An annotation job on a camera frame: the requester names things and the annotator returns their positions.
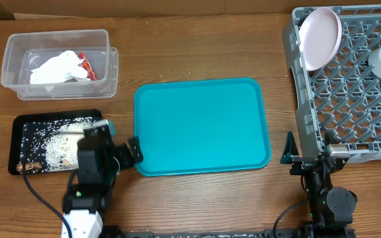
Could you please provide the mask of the red snack wrapper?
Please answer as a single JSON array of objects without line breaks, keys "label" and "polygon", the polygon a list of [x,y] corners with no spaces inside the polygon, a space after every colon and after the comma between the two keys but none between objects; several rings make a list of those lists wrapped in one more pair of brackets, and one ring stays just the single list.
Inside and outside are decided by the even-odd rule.
[{"label": "red snack wrapper", "polygon": [[87,72],[87,78],[91,81],[97,81],[98,78],[93,70],[89,60],[85,57],[83,52],[79,53],[79,59],[81,60],[80,66]]}]

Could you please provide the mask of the white tissue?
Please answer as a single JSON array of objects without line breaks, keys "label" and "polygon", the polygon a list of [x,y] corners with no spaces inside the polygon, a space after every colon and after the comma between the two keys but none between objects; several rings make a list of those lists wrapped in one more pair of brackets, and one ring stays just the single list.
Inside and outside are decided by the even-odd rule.
[{"label": "white tissue", "polygon": [[69,80],[90,81],[88,71],[82,66],[84,59],[71,50],[50,58],[36,69],[31,69],[31,84],[64,83]]}]

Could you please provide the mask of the large white plate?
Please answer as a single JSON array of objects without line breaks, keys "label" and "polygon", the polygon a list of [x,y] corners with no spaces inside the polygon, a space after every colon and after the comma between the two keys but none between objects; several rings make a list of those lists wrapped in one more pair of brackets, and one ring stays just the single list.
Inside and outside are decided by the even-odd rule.
[{"label": "large white plate", "polygon": [[307,16],[299,30],[300,51],[307,71],[320,69],[333,59],[342,31],[339,17],[330,8],[318,8]]}]

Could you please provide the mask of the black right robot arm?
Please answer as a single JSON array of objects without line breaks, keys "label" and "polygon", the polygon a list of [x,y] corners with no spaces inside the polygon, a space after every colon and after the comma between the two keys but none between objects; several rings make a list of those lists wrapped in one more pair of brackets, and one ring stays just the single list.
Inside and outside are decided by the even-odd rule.
[{"label": "black right robot arm", "polygon": [[300,177],[307,198],[287,208],[273,225],[273,236],[278,237],[279,221],[289,211],[307,203],[311,221],[285,231],[285,237],[355,237],[355,231],[347,226],[353,222],[357,195],[346,188],[334,187],[331,174],[343,169],[349,160],[349,150],[338,144],[328,132],[325,134],[326,148],[316,157],[301,157],[292,132],[287,133],[286,145],[280,159],[291,165],[290,174]]}]

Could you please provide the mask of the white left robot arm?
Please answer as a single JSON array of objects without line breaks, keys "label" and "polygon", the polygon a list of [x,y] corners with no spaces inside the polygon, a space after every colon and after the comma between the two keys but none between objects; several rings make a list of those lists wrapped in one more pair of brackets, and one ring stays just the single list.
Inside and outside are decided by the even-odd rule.
[{"label": "white left robot arm", "polygon": [[144,160],[137,137],[116,146],[113,123],[107,119],[83,130],[77,142],[79,168],[67,182],[62,199],[62,237],[124,237],[117,225],[107,225],[105,217],[112,189],[121,170]]}]

